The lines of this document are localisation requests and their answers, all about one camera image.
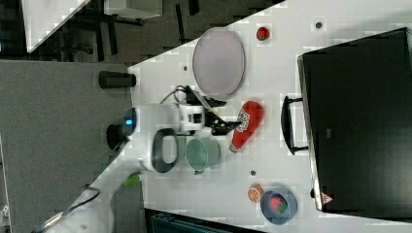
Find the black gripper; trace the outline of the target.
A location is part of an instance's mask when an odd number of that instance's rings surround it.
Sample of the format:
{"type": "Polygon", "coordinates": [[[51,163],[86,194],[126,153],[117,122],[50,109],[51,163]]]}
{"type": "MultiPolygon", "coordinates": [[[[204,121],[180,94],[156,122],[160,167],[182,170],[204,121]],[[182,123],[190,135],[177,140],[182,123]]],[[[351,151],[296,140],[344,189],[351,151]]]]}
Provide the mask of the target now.
{"type": "Polygon", "coordinates": [[[222,107],[225,105],[224,101],[206,98],[206,102],[210,108],[205,110],[205,126],[211,129],[211,133],[214,136],[226,135],[231,131],[231,129],[242,124],[241,121],[225,122],[214,112],[215,107],[222,107]]]}

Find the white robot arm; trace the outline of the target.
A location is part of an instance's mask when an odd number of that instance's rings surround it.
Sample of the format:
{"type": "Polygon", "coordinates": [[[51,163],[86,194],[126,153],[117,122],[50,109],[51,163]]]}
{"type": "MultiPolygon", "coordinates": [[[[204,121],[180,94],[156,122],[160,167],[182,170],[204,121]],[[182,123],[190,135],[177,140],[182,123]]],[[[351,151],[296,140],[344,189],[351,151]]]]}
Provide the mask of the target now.
{"type": "Polygon", "coordinates": [[[179,157],[179,136],[209,127],[216,136],[226,135],[240,124],[217,116],[209,104],[154,103],[136,105],[124,116],[121,130],[126,142],[114,160],[86,186],[64,211],[50,217],[30,233],[112,233],[115,217],[111,202],[135,172],[169,172],[179,157]],[[174,160],[165,160],[170,140],[174,160]]]}

